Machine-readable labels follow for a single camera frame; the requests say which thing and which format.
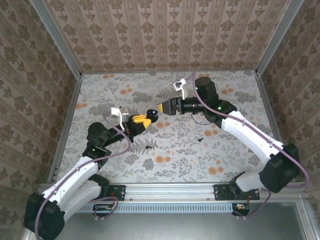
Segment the floral patterned table cover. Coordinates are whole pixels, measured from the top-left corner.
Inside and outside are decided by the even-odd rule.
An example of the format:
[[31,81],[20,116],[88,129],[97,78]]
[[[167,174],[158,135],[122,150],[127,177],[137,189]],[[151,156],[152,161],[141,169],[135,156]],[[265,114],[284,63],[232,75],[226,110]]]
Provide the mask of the floral patterned table cover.
[[[254,71],[202,71],[197,75],[209,77],[220,99],[231,102],[248,121],[272,135]],[[189,76],[189,72],[83,75],[58,178],[81,157],[92,123],[118,124],[118,118],[111,115],[112,107],[127,107],[132,115],[145,114],[177,97],[173,83]],[[99,173],[113,183],[227,182],[240,172],[259,172],[264,167],[245,144],[209,124],[202,114],[160,114],[130,147],[122,140],[109,150],[120,156],[111,158]]]

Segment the small black connector box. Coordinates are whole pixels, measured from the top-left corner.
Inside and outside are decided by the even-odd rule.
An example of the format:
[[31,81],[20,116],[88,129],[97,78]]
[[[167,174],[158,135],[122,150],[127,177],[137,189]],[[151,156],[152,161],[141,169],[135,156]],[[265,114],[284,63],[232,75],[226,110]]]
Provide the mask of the small black connector box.
[[250,205],[248,203],[233,203],[232,215],[233,216],[247,216],[250,212]]
[[94,204],[92,207],[93,214],[98,218],[106,217],[111,210],[113,209],[114,205],[112,203],[107,204]]

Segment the grey metal panel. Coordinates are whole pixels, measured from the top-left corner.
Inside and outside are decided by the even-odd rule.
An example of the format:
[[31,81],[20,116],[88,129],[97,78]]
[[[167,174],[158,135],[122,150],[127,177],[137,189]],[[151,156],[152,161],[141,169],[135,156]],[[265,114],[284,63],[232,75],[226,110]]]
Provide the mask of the grey metal panel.
[[79,213],[55,240],[320,240],[311,214],[290,203],[268,203],[256,215],[118,213],[104,220]]

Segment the aluminium side rail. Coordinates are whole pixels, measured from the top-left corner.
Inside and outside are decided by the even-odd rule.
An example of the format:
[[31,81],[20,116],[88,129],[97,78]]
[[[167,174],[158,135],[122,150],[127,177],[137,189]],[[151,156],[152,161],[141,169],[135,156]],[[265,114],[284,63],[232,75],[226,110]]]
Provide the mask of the aluminium side rail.
[[79,79],[76,80],[75,82],[75,86],[74,86],[74,90],[70,99],[70,103],[69,103],[69,107],[65,116],[65,120],[64,120],[64,124],[63,124],[63,128],[60,134],[60,138],[57,144],[57,148],[55,151],[55,155],[52,161],[52,165],[50,168],[50,172],[47,178],[47,182],[48,183],[52,183],[54,182],[59,174],[59,168],[63,159],[63,155],[64,155],[64,151],[66,148],[66,143],[68,140],[68,136],[69,136],[69,132],[70,132],[70,128],[72,125],[72,119],[73,119],[73,115],[76,109],[76,105],[77,105],[77,100],[80,94],[80,90],[81,90],[81,85],[82,85],[82,77],[80,76]]
[[261,99],[262,99],[262,102],[263,102],[263,105],[264,105],[264,108],[265,108],[265,111],[266,111],[266,115],[268,117],[270,129],[271,129],[272,134],[273,134],[273,138],[275,140],[283,143],[284,141],[282,139],[279,127],[277,125],[277,121],[276,121],[276,118],[275,118],[275,115],[274,115],[274,112],[273,112],[273,109],[272,109],[271,102],[269,100],[269,96],[268,96],[266,87],[264,85],[263,79],[262,79],[261,75],[259,75],[256,72],[254,72],[254,73],[255,73],[255,79],[256,79],[256,82],[257,82],[257,86],[258,86],[258,89],[259,89],[259,92],[260,92],[260,96],[261,96]]

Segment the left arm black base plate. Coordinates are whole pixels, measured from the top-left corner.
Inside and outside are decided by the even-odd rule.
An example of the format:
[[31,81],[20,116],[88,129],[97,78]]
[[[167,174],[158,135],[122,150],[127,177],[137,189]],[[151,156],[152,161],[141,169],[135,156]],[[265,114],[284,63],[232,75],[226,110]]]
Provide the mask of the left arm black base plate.
[[119,201],[123,201],[126,195],[125,185],[106,185],[101,187],[100,194],[92,200],[100,200],[106,197],[116,197]]

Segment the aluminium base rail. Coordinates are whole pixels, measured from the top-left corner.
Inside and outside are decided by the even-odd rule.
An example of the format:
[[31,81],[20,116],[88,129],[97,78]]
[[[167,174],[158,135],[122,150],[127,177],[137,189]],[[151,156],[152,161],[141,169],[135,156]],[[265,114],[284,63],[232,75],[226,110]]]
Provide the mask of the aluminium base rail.
[[[199,182],[199,183],[111,183],[110,185],[125,185],[126,203],[246,203],[245,200],[221,200],[217,201],[214,185],[222,182]],[[250,203],[263,203],[268,197],[268,192],[259,191],[259,200]],[[272,193],[268,203],[299,202],[308,199],[308,195],[302,189],[284,188],[279,193]]]

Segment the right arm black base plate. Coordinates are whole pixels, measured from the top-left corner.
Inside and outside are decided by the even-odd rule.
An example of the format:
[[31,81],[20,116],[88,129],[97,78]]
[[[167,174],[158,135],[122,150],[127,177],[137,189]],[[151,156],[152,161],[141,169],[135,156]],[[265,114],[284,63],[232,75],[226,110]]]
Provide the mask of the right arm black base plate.
[[213,186],[216,201],[260,200],[258,189],[242,191],[238,186],[230,184],[215,184]]

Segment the aluminium corner post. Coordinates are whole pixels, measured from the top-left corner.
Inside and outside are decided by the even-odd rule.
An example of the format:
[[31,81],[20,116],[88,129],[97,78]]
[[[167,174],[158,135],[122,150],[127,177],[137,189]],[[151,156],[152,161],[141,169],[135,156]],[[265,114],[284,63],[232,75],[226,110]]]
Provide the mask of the aluminium corner post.
[[300,10],[304,0],[290,0],[286,10],[284,11],[275,31],[267,44],[255,70],[257,75],[261,76],[283,40],[286,32],[292,24],[295,16]]
[[29,1],[33,6],[33,8],[35,9],[38,16],[40,17],[46,30],[50,34],[59,52],[63,56],[73,76],[75,77],[76,80],[79,80],[82,75],[82,70],[80,69],[80,65],[77,63],[76,58],[74,57],[71,51],[71,48],[68,46],[67,42],[63,38],[63,34],[59,30],[46,4],[43,2],[43,0],[29,0]]

